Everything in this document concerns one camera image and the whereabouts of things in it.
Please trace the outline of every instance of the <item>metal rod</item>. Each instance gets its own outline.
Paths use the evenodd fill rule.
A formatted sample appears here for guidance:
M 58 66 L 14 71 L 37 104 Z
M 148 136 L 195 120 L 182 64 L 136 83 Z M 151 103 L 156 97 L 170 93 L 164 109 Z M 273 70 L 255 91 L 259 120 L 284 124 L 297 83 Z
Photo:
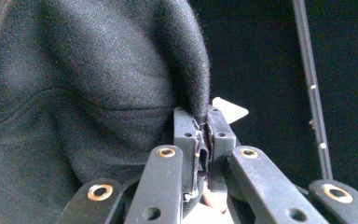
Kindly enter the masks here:
M 312 45 L 310 43 L 310 28 L 308 26 L 307 11 L 305 8 L 304 0 L 293 0 L 293 6 L 295 10 L 301 56 L 310 97 L 310 109 L 315 125 L 314 130 L 316 135 L 319 161 L 322 169 L 322 177 L 323 179 L 333 179 L 326 131 L 324 127 L 324 113 L 322 111 L 321 96 L 319 93 L 318 80 L 316 77 Z

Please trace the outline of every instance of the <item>black knit fabric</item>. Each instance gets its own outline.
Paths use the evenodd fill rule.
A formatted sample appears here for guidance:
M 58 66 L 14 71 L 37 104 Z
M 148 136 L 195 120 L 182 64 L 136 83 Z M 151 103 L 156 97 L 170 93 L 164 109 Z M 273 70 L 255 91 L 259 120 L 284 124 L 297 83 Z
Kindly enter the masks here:
M 82 183 L 142 172 L 172 110 L 205 119 L 187 1 L 0 0 L 0 222 L 54 223 Z

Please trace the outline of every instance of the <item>metal rivet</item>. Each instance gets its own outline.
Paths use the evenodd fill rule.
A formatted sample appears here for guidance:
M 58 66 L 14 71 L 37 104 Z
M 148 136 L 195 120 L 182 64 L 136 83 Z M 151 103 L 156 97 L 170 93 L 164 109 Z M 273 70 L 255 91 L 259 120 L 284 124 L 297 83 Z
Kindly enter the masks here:
M 249 159 L 254 159 L 258 157 L 258 153 L 250 148 L 241 150 L 241 155 Z
M 105 189 L 105 193 L 103 193 L 102 195 L 96 195 L 95 191 L 97 189 Z M 90 200 L 92 201 L 103 201 L 107 198 L 110 197 L 110 195 L 112 195 L 113 193 L 113 187 L 110 185 L 106 185 L 106 184 L 102 184 L 102 185 L 94 185 L 91 188 L 89 188 L 89 193 L 88 193 L 88 197 Z
M 310 125 L 310 128 L 311 128 L 312 130 L 315 130 L 315 122 L 313 122 L 313 119 L 310 120 L 310 122 L 308 122 L 308 124 Z
M 323 189 L 325 195 L 339 203 L 353 202 L 352 196 L 345 189 L 338 188 L 331 184 L 323 185 Z
M 158 155 L 160 157 L 169 158 L 175 155 L 175 150 L 165 147 L 158 151 Z

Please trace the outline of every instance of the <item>screw hole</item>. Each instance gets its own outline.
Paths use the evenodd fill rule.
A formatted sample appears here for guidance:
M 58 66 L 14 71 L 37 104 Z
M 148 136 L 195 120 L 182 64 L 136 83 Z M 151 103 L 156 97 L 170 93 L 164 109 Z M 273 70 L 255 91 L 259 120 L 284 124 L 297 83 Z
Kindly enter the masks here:
M 241 154 L 242 156 L 247 157 L 249 159 L 254 159 L 258 157 L 258 153 L 253 149 L 249 149 L 249 148 L 241 150 Z
M 251 150 L 244 150 L 244 151 L 243 151 L 243 154 L 245 154 L 245 155 L 247 155 L 247 156 L 252 156 L 252 155 L 255 154 L 255 152 L 254 152 L 254 151 L 251 151 Z
M 169 158 L 175 155 L 175 150 L 172 148 L 162 148 L 158 151 L 160 157 Z
M 144 211 L 144 218 L 152 221 L 156 220 L 161 216 L 161 211 L 157 207 L 150 207 Z
M 351 203 L 353 202 L 352 196 L 345 190 L 339 187 L 336 187 L 331 184 L 325 184 L 322 186 L 324 194 L 329 198 L 340 202 L 340 203 Z
M 330 191 L 331 194 L 333 194 L 334 196 L 336 196 L 336 197 L 338 197 L 338 198 L 345 197 L 344 192 L 342 192 L 342 191 L 339 190 L 339 189 L 330 189 L 329 191 Z
M 89 188 L 88 197 L 92 201 L 103 201 L 113 193 L 113 187 L 110 185 L 94 185 Z
M 298 210 L 298 209 L 295 209 L 295 208 L 291 208 L 291 209 L 288 209 L 286 211 L 286 214 L 294 219 L 295 221 L 298 221 L 298 222 L 304 222 L 307 220 L 307 216 L 305 215 L 304 212 L 302 212 L 301 210 Z
M 94 195 L 97 197 L 101 197 L 102 195 L 104 195 L 107 192 L 106 188 L 100 188 L 100 189 L 96 189 L 94 191 Z

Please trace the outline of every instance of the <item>black backdrop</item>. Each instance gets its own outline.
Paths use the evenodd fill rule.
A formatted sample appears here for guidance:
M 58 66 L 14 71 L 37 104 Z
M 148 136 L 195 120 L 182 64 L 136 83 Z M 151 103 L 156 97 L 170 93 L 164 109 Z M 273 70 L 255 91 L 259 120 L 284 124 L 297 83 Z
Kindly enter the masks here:
M 212 98 L 249 109 L 232 125 L 296 184 L 320 178 L 291 1 L 190 1 Z M 306 1 L 335 179 L 358 189 L 358 1 Z

